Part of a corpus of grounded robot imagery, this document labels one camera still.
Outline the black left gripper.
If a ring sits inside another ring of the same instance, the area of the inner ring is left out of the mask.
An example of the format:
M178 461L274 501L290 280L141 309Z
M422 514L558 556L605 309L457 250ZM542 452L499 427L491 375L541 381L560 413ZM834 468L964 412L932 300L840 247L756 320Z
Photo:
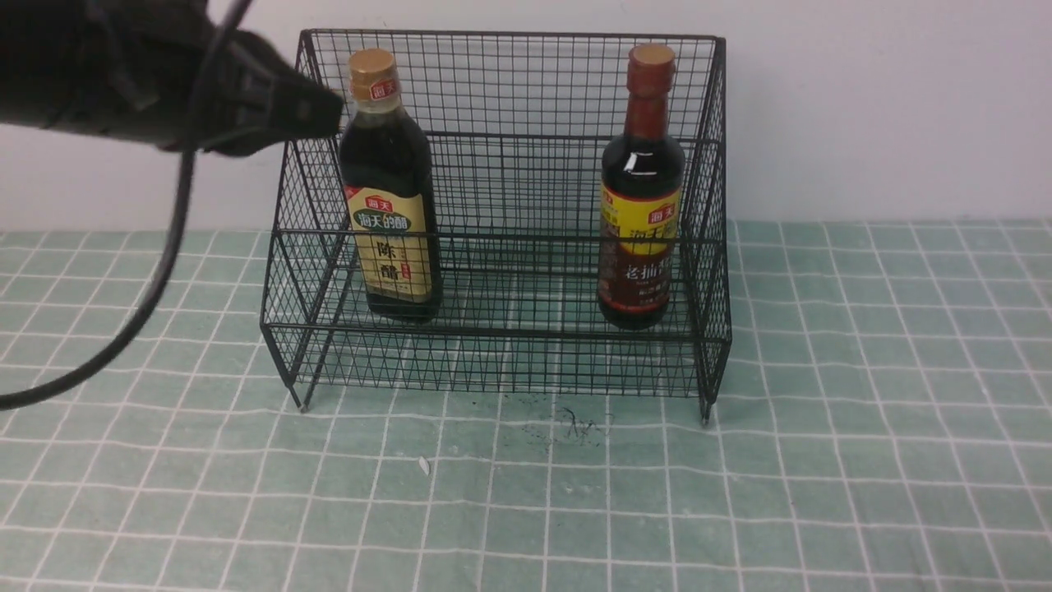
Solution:
M204 1L4 1L1 116L20 127L180 151L196 84L196 147L234 158L339 130L344 100L252 30L220 27Z

